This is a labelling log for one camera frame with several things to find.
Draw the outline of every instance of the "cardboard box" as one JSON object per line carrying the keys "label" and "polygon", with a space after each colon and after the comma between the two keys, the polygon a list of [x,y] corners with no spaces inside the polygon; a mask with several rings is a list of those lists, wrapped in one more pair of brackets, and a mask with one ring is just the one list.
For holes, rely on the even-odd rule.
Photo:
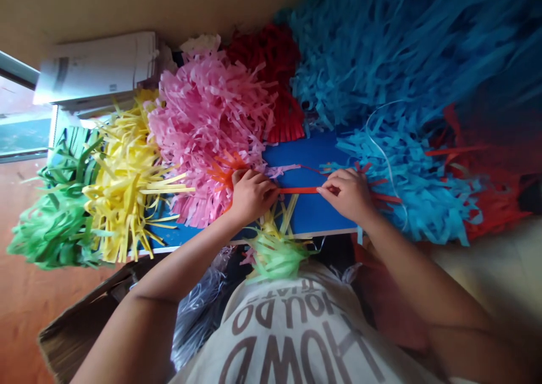
{"label": "cardboard box", "polygon": [[38,344],[57,382],[71,381],[131,285],[166,256],[157,254],[154,260],[146,256],[127,263],[40,332]]}

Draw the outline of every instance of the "blue paper fringe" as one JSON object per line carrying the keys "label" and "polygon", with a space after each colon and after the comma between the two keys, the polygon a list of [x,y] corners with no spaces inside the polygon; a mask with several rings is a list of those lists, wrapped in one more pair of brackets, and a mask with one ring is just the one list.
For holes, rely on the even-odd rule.
{"label": "blue paper fringe", "polygon": [[[398,228],[406,222],[404,233],[411,239],[469,244],[464,221],[481,221],[481,214],[472,216],[477,210],[472,195],[483,186],[479,179],[447,176],[442,159],[424,154],[430,149],[427,127],[442,120],[445,106],[473,97],[477,86],[507,70],[530,73],[528,85],[508,88],[514,98],[540,93],[540,70],[525,63],[533,52],[540,60],[540,25],[531,24],[529,32],[525,27],[526,16],[537,18],[537,4],[306,0],[277,16],[290,25],[299,44],[302,61],[291,80],[292,92],[312,128],[363,123],[377,107],[391,103],[371,118],[369,134],[389,158],[408,213],[396,206],[388,216]],[[507,87],[506,80],[492,84]],[[390,178],[365,128],[340,139],[337,147],[361,163],[372,162],[370,179]],[[394,195],[390,183],[377,190]]]}
{"label": "blue paper fringe", "polygon": [[279,17],[302,55],[293,94],[329,129],[396,100],[441,110],[523,52],[528,7],[528,0],[306,0]]}
{"label": "blue paper fringe", "polygon": [[[386,159],[371,138],[384,151],[392,168],[395,190],[404,204],[404,208],[392,204],[393,212],[385,215],[406,236],[436,244],[457,239],[468,246],[464,220],[482,220],[480,216],[472,216],[478,212],[472,194],[480,192],[483,186],[478,179],[467,181],[446,174],[443,160],[425,155],[425,151],[430,150],[427,140],[431,134],[425,132],[423,126],[438,115],[436,111],[407,110],[406,103],[395,103],[377,111],[368,128],[354,130],[339,139],[336,146],[355,157],[362,166],[367,162],[373,164],[367,173],[369,182],[390,180]],[[334,163],[331,168],[348,166],[352,165]],[[378,185],[374,190],[395,195],[391,182]]]}

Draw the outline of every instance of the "finger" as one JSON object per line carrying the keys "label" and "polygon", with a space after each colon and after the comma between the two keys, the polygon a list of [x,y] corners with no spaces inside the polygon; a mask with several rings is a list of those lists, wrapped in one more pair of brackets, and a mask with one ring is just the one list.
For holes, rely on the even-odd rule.
{"label": "finger", "polygon": [[320,195],[322,195],[322,197],[328,201],[329,203],[333,204],[337,197],[333,194],[333,192],[331,192],[330,190],[324,188],[324,187],[318,187],[316,188],[316,190],[318,191],[318,193]]}
{"label": "finger", "polygon": [[249,169],[247,172],[244,173],[243,179],[244,180],[249,180],[249,179],[254,178],[258,174],[259,174],[258,171],[254,171],[253,169]]}
{"label": "finger", "polygon": [[261,184],[262,182],[269,181],[269,178],[267,176],[263,175],[262,173],[258,172],[258,175],[251,178],[252,182],[256,184]]}
{"label": "finger", "polygon": [[343,188],[344,187],[344,184],[345,184],[345,180],[342,179],[342,178],[332,178],[332,179],[327,179],[327,181],[324,182],[324,184],[322,185],[322,188],[324,189],[330,189],[331,187],[336,187],[336,188]]}
{"label": "finger", "polygon": [[258,184],[256,186],[257,188],[257,191],[259,193],[266,193],[267,191],[270,191],[271,189],[277,189],[277,185],[275,185],[274,183],[272,183],[271,181],[267,180],[267,181],[264,181],[260,184]]}
{"label": "finger", "polygon": [[346,172],[354,175],[356,178],[359,178],[360,174],[358,173],[358,171],[356,171],[355,169],[353,168],[347,168],[346,169]]}
{"label": "finger", "polygon": [[233,173],[233,175],[231,176],[231,181],[233,182],[233,186],[237,185],[237,182],[241,180],[241,178],[246,172],[247,172],[246,169],[238,169],[237,171]]}
{"label": "finger", "polygon": [[269,192],[269,196],[265,198],[265,204],[271,207],[271,205],[276,202],[280,193],[281,190],[279,188],[273,189],[271,192]]}
{"label": "finger", "polygon": [[335,176],[333,178],[342,178],[342,179],[356,179],[356,175],[352,174],[351,172],[348,172],[346,169],[337,169],[333,174]]}

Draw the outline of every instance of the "wall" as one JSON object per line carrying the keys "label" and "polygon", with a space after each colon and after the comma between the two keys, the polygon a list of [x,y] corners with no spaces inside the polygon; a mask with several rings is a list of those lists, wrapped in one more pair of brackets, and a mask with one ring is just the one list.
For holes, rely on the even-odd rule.
{"label": "wall", "polygon": [[39,69],[49,46],[138,30],[170,46],[258,27],[298,0],[0,0],[0,50]]}

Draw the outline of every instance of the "pink paper fringe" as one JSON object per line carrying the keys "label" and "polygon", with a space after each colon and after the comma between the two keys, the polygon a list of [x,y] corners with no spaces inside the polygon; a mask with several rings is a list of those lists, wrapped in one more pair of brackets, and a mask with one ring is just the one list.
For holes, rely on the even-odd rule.
{"label": "pink paper fringe", "polygon": [[[179,223],[203,228],[217,219],[231,201],[231,190],[219,187],[207,171],[224,151],[239,152],[243,161],[260,172],[269,172],[261,153],[262,140],[273,127],[275,94],[258,82],[256,72],[232,65],[216,46],[208,51],[183,54],[185,64],[176,75],[164,72],[158,106],[148,116],[150,137],[158,144],[169,176],[185,173],[182,183],[196,188],[177,194],[171,204]],[[282,170],[273,168],[273,175]]]}

